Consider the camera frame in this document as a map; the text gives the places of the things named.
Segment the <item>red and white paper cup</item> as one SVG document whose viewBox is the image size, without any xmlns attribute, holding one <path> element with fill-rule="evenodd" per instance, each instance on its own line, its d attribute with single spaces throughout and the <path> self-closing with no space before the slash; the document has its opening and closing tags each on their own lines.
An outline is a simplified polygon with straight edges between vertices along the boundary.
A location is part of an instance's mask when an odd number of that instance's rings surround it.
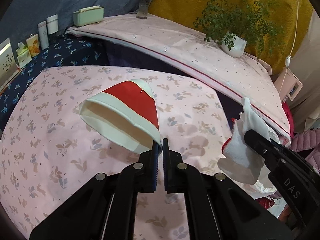
<svg viewBox="0 0 320 240">
<path fill-rule="evenodd" d="M 79 115 L 101 136 L 133 153 L 162 145 L 155 98 L 141 79 L 120 82 L 86 99 Z"/>
</svg>

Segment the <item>white textured paper towel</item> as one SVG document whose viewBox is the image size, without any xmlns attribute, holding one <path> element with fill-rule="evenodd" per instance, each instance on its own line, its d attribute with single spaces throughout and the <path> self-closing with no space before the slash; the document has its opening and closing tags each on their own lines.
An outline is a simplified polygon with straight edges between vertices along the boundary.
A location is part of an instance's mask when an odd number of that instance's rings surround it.
<svg viewBox="0 0 320 240">
<path fill-rule="evenodd" d="M 242 98 L 241 104 L 243 112 L 240 113 L 240 119 L 234 121 L 232 136 L 224 143 L 223 157 L 217 165 L 236 184 L 248 190 L 248 185 L 257 182 L 264 159 L 245 144 L 245 133 L 253 129 L 268 140 L 277 143 L 280 140 L 277 133 L 253 111 L 249 98 Z"/>
</svg>

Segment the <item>red thermos bottle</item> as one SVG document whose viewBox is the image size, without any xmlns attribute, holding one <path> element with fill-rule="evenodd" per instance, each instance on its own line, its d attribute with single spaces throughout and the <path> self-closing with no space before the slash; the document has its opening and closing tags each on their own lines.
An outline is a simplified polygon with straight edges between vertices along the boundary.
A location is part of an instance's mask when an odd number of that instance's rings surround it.
<svg viewBox="0 0 320 240">
<path fill-rule="evenodd" d="M 256 201 L 266 210 L 274 206 L 275 202 L 267 197 L 257 198 Z"/>
</svg>

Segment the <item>mauve puffer jacket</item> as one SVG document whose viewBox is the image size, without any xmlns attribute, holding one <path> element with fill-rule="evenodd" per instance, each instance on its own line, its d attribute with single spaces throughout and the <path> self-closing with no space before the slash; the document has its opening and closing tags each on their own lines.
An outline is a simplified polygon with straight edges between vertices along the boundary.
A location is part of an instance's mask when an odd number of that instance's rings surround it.
<svg viewBox="0 0 320 240">
<path fill-rule="evenodd" d="M 310 163 L 319 174 L 319 128 L 295 135 L 290 149 Z"/>
</svg>

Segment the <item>red cushion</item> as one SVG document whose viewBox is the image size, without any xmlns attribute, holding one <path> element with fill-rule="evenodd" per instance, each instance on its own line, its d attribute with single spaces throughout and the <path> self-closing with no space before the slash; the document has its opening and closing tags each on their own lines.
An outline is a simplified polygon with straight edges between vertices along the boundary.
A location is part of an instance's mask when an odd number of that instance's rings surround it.
<svg viewBox="0 0 320 240">
<path fill-rule="evenodd" d="M 293 120 L 292 113 L 291 113 L 290 108 L 286 102 L 282 101 L 281 104 L 282 104 L 283 110 L 284 110 L 286 117 L 288 119 L 288 122 L 289 122 L 290 136 L 294 137 L 294 120 Z"/>
</svg>

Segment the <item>pink rabbit print tablecloth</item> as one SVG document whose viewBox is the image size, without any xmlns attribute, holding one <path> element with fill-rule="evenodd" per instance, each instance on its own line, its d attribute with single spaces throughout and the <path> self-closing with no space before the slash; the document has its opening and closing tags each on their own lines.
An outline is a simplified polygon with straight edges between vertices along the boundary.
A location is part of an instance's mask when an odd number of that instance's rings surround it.
<svg viewBox="0 0 320 240">
<path fill-rule="evenodd" d="M 22 95 L 1 137 L 1 204 L 23 236 L 96 173 L 118 173 L 138 159 L 79 116 L 87 98 L 132 79 L 151 87 L 160 134 L 170 149 L 203 173 L 219 171 L 221 148 L 232 133 L 209 86 L 124 67 L 49 68 Z"/>
</svg>

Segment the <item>pink dotted mattress cover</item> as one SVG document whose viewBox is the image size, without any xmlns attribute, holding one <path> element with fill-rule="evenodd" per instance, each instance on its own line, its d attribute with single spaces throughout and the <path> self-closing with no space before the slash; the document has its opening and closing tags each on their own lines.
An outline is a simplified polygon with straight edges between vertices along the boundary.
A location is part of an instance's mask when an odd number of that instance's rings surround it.
<svg viewBox="0 0 320 240">
<path fill-rule="evenodd" d="M 266 68 L 244 54 L 233 58 L 204 34 L 155 15 L 138 19 L 134 14 L 104 18 L 99 23 L 69 27 L 67 33 L 101 38 L 141 51 L 172 65 L 236 102 L 250 99 L 253 110 L 291 144 L 290 124 Z"/>
</svg>

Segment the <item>white plant pot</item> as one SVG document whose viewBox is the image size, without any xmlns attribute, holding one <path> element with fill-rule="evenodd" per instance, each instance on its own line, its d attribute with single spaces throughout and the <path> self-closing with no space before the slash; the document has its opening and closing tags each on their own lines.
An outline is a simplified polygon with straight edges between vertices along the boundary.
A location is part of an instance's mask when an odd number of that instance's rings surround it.
<svg viewBox="0 0 320 240">
<path fill-rule="evenodd" d="M 231 57 L 241 57 L 247 45 L 247 41 L 236 36 L 233 33 L 227 32 L 221 41 L 221 49 Z"/>
</svg>

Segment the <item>navy floral cloth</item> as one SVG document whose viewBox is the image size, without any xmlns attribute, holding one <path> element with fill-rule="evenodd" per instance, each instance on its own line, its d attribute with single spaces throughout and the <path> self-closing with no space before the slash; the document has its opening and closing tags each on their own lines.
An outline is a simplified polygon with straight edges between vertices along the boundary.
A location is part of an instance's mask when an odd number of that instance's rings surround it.
<svg viewBox="0 0 320 240">
<path fill-rule="evenodd" d="M 65 35 L 42 50 L 18 74 L 1 95 L 1 130 L 9 120 L 20 97 L 40 72 L 50 67 L 108 66 L 106 41 Z"/>
</svg>

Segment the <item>pale green tissue box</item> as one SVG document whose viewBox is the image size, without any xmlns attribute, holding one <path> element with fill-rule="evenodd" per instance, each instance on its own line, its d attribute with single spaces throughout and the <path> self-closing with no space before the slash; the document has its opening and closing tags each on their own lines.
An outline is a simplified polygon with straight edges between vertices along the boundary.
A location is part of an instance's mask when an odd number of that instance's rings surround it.
<svg viewBox="0 0 320 240">
<path fill-rule="evenodd" d="M 73 24 L 77 27 L 98 23 L 104 17 L 104 7 L 95 5 L 92 7 L 81 8 L 73 12 Z"/>
</svg>

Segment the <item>green leafy plant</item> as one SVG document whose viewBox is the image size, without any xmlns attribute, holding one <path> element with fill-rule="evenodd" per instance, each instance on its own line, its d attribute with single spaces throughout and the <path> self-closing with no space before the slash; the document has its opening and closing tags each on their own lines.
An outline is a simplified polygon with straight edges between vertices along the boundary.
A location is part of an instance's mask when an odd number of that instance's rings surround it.
<svg viewBox="0 0 320 240">
<path fill-rule="evenodd" d="M 284 51 L 284 28 L 276 22 L 277 0 L 203 0 L 201 15 L 193 25 L 204 32 L 206 42 L 221 45 L 226 33 L 247 41 L 257 58 L 266 51 L 269 56 Z"/>
</svg>

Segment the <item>green tissue pack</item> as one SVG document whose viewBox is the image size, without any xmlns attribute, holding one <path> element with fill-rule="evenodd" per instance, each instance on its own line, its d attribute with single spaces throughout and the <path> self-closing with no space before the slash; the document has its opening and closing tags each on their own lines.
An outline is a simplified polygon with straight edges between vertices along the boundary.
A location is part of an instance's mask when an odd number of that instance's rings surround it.
<svg viewBox="0 0 320 240">
<path fill-rule="evenodd" d="M 22 42 L 18 43 L 18 48 L 16 49 L 18 65 L 23 69 L 29 62 L 32 61 L 30 51 L 28 46 Z"/>
</svg>

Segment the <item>glass flower vase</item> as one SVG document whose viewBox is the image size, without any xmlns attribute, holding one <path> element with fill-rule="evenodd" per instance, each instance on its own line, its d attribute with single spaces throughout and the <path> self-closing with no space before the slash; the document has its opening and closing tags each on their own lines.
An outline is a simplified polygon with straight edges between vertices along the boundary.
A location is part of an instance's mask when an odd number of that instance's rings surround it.
<svg viewBox="0 0 320 240">
<path fill-rule="evenodd" d="M 139 0 L 139 7 L 137 10 L 136 18 L 147 19 L 148 9 L 152 0 Z"/>
</svg>

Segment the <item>tall white bottle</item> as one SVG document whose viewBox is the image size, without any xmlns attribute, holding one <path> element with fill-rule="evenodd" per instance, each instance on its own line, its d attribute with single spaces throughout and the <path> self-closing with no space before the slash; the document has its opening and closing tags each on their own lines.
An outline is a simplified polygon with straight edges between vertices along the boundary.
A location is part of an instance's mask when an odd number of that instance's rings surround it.
<svg viewBox="0 0 320 240">
<path fill-rule="evenodd" d="M 37 25 L 38 35 L 40 39 L 41 49 L 45 50 L 49 47 L 48 33 L 47 33 L 47 23 L 43 21 Z"/>
</svg>

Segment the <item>white round jar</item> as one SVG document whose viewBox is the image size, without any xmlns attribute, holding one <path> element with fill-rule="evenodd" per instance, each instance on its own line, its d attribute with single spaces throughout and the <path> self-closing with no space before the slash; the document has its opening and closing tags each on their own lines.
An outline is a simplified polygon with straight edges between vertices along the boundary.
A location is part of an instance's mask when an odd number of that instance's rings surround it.
<svg viewBox="0 0 320 240">
<path fill-rule="evenodd" d="M 57 14 L 46 18 L 46 22 L 47 22 L 47 31 L 48 31 L 49 35 L 52 35 L 52 34 L 58 32 L 59 26 L 58 26 L 58 15 Z"/>
</svg>

